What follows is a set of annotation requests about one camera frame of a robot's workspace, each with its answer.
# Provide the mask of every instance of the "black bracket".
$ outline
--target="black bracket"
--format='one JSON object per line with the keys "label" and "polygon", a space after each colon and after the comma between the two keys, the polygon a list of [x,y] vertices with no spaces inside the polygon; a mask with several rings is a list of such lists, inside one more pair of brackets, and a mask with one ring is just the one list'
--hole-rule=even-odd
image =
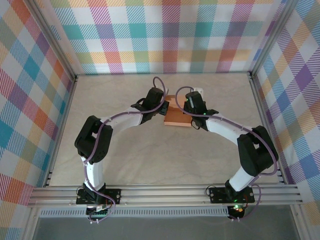
{"label": "black bracket", "polygon": [[252,204],[255,202],[254,192],[251,187],[246,187],[230,199],[225,187],[210,187],[209,197],[212,204]]}
{"label": "black bracket", "polygon": [[[75,204],[77,205],[100,205],[100,204],[108,204],[111,205],[112,202],[109,199],[105,199],[103,196],[96,194],[95,192],[91,191],[85,184],[83,184],[84,188],[80,188],[77,191],[77,199]],[[100,193],[109,196],[115,201],[115,204],[120,204],[121,199],[121,189],[118,188],[111,188],[107,189],[104,188],[99,190]]]}
{"label": "black bracket", "polygon": [[[96,137],[94,137],[93,134],[98,133],[101,124],[102,122],[100,121],[100,118],[93,115],[88,117],[85,121],[74,142],[74,146],[77,148],[78,154],[81,157],[85,157],[87,159],[91,155],[96,143]],[[104,125],[102,127],[97,148],[93,157],[89,161],[90,164],[100,162],[107,155],[112,133],[113,129],[111,126]]]}
{"label": "black bracket", "polygon": [[[201,94],[198,91],[192,91],[185,95],[186,101],[184,102],[183,110],[185,110],[188,113],[191,114],[197,114],[197,115],[214,115],[218,114],[219,112],[214,109],[207,109],[206,102],[203,101]],[[192,116],[192,122],[195,123],[195,125],[198,128],[195,128],[199,130],[200,128],[208,131],[208,127],[206,124],[206,120],[209,117],[203,116]]]}
{"label": "black bracket", "polygon": [[[139,99],[135,104],[131,105],[132,108],[138,109],[141,112],[155,109],[160,103],[164,96],[164,92],[156,87],[152,87],[146,97]],[[162,106],[158,110],[144,113],[140,124],[149,121],[156,114],[166,115],[169,108],[169,102],[164,101]]]}
{"label": "black bracket", "polygon": [[[266,128],[257,126],[253,128],[252,131],[266,142],[273,152],[275,159],[278,160],[278,153]],[[250,176],[255,177],[274,164],[267,148],[251,133],[241,134],[237,138],[237,145],[241,167]]]}

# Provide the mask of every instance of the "wooden block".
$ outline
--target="wooden block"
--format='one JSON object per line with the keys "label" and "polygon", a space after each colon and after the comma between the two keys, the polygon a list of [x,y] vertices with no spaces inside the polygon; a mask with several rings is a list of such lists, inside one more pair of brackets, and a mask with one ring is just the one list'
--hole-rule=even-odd
{"label": "wooden block", "polygon": [[[185,96],[178,95],[178,103],[183,108],[185,104]],[[191,127],[192,117],[183,114],[183,112],[178,108],[174,95],[168,95],[165,100],[169,102],[169,108],[164,117],[164,125],[166,126],[181,126],[181,127]]]}

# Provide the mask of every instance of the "checkered fabric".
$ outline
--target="checkered fabric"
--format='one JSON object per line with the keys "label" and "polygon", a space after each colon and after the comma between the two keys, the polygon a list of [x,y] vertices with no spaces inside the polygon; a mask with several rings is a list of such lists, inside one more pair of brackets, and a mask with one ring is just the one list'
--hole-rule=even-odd
{"label": "checkered fabric", "polygon": [[269,39],[273,28],[276,26],[277,20],[281,16],[281,14],[282,14],[287,2],[288,2],[288,0],[282,0],[280,5],[279,5],[279,7],[278,7],[278,9],[276,10],[276,12],[275,12],[275,14],[273,16],[273,19],[272,19],[272,21],[271,21],[267,31],[265,32],[265,35],[264,35],[264,37],[263,37],[263,39],[262,39],[262,41],[261,41],[261,43],[259,45],[259,48],[258,48],[258,50],[256,51],[256,53],[254,55],[254,58],[253,58],[253,60],[251,62],[251,65],[249,67],[249,71],[253,70],[253,68],[254,68],[254,66],[255,66],[255,64],[256,64],[256,62],[257,62],[257,60],[258,60],[258,58],[259,58],[259,56],[260,56],[260,54],[262,52],[262,50],[266,46],[267,40]]}
{"label": "checkered fabric", "polygon": [[23,0],[0,0],[0,239],[18,239],[72,81]]}
{"label": "checkered fabric", "polygon": [[37,2],[77,73],[122,74],[247,72],[286,0]]}
{"label": "checkered fabric", "polygon": [[320,236],[320,0],[300,0],[256,83],[289,182]]}

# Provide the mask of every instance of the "purple cable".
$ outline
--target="purple cable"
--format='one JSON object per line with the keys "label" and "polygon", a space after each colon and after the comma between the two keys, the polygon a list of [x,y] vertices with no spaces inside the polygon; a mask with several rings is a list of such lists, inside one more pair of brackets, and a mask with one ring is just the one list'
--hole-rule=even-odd
{"label": "purple cable", "polygon": [[253,184],[258,178],[259,176],[271,176],[271,175],[274,175],[276,174],[277,170],[278,170],[278,165],[277,165],[277,160],[276,160],[276,156],[274,155],[274,153],[272,152],[271,148],[268,146],[268,144],[265,142],[265,140],[263,140],[258,134],[256,134],[255,132],[251,131],[250,129],[247,129],[229,119],[226,119],[226,118],[221,118],[219,116],[215,116],[215,115],[201,115],[201,114],[193,114],[193,113],[190,113],[190,112],[187,112],[185,111],[178,103],[178,93],[182,90],[182,89],[191,89],[193,90],[194,88],[191,87],[191,86],[182,86],[180,87],[176,93],[175,93],[175,103],[177,105],[177,107],[185,114],[187,115],[190,115],[190,116],[193,116],[193,117],[206,117],[206,118],[211,118],[211,119],[219,119],[221,121],[224,121],[234,127],[237,127],[239,129],[243,129],[245,130],[246,132],[252,134],[253,136],[255,136],[264,146],[265,148],[267,149],[267,151],[269,152],[269,154],[271,155],[271,158],[272,158],[272,161],[273,161],[273,165],[274,165],[274,170],[270,173],[260,173],[259,175],[257,175],[248,185],[251,185]]}
{"label": "purple cable", "polygon": [[[276,156],[274,155],[274,153],[272,152],[271,148],[268,146],[268,144],[258,135],[256,134],[255,132],[251,131],[250,129],[247,129],[245,127],[242,127],[241,125],[229,120],[229,119],[226,119],[226,118],[221,118],[221,117],[218,117],[218,116],[214,116],[214,115],[201,115],[201,114],[193,114],[193,113],[190,113],[190,112],[187,112],[185,111],[178,103],[178,93],[182,90],[182,89],[191,89],[193,90],[194,88],[191,87],[191,86],[182,86],[180,87],[176,93],[175,93],[175,104],[177,105],[177,107],[185,114],[187,115],[190,115],[190,116],[193,116],[193,117],[207,117],[207,118],[212,118],[212,119],[219,119],[221,121],[224,121],[232,126],[235,126],[239,129],[243,129],[245,130],[246,132],[248,133],[251,133],[252,135],[254,135],[264,146],[265,148],[268,150],[269,154],[271,155],[272,157],[272,161],[273,161],[273,164],[274,164],[274,170],[270,173],[261,173],[259,175],[264,175],[264,176],[271,176],[271,175],[274,175],[277,170],[278,170],[278,165],[277,165],[277,160],[276,160]],[[258,200],[257,200],[257,203],[256,205],[254,206],[253,210],[247,215],[247,216],[244,216],[242,219],[244,218],[247,218],[248,216],[250,216],[252,213],[254,213],[257,208],[258,208],[258,205],[260,203],[260,200],[261,200],[261,188],[258,184],[253,184],[258,178],[259,178],[259,175],[257,175],[248,185],[252,185],[252,186],[257,186],[258,189],[259,189],[259,197],[258,197]]]}
{"label": "purple cable", "polygon": [[101,126],[99,127],[99,130],[98,130],[98,132],[97,132],[92,153],[90,154],[90,156],[89,156],[85,161],[83,161],[83,165],[84,165],[84,180],[87,182],[87,184],[89,185],[89,187],[90,187],[96,194],[98,194],[98,195],[100,195],[100,196],[102,196],[102,197],[104,197],[104,198],[106,198],[106,199],[108,199],[108,200],[110,200],[110,201],[112,202],[112,210],[110,210],[109,213],[108,213],[105,217],[101,218],[100,220],[97,219],[96,221],[94,221],[94,220],[92,220],[91,216],[89,216],[89,220],[90,220],[91,222],[99,223],[99,222],[105,220],[105,219],[115,210],[115,208],[116,208],[116,202],[115,202],[115,200],[114,200],[113,198],[111,198],[110,196],[107,196],[107,195],[105,195],[105,194],[103,194],[103,193],[101,193],[101,192],[98,192],[98,191],[92,186],[92,184],[89,182],[89,179],[88,179],[87,164],[88,164],[88,162],[92,159],[92,157],[94,156],[94,154],[95,154],[95,152],[96,152],[96,150],[97,150],[97,146],[98,146],[98,142],[99,142],[99,138],[100,138],[100,134],[101,134],[102,128],[103,128],[104,125],[106,125],[110,120],[113,120],[113,119],[115,119],[115,118],[117,118],[117,117],[120,117],[120,116],[122,116],[122,115],[128,115],[128,114],[149,114],[149,113],[152,113],[152,112],[158,110],[158,109],[163,105],[163,103],[165,102],[165,96],[166,96],[167,94],[166,94],[165,84],[164,84],[164,82],[161,80],[160,77],[155,76],[155,77],[153,78],[153,80],[152,80],[153,86],[156,87],[156,84],[155,84],[155,80],[156,80],[156,79],[158,79],[158,80],[161,82],[161,85],[162,85],[162,88],[163,88],[163,98],[162,98],[160,104],[159,104],[157,107],[155,107],[154,109],[151,109],[151,110],[148,110],[148,111],[124,111],[124,112],[118,113],[118,114],[116,114],[116,115],[108,118],[107,120],[105,120],[105,121],[101,124]]}

